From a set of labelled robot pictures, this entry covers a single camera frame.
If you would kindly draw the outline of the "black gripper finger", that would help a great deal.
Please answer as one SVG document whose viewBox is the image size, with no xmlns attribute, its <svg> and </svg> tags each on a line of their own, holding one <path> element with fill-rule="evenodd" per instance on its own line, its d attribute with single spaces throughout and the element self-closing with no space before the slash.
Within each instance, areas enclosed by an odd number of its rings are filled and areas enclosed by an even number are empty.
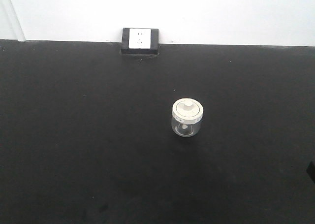
<svg viewBox="0 0 315 224">
<path fill-rule="evenodd" d="M 308 176 L 312 181 L 315 181 L 315 164 L 311 161 L 306 169 Z"/>
</svg>

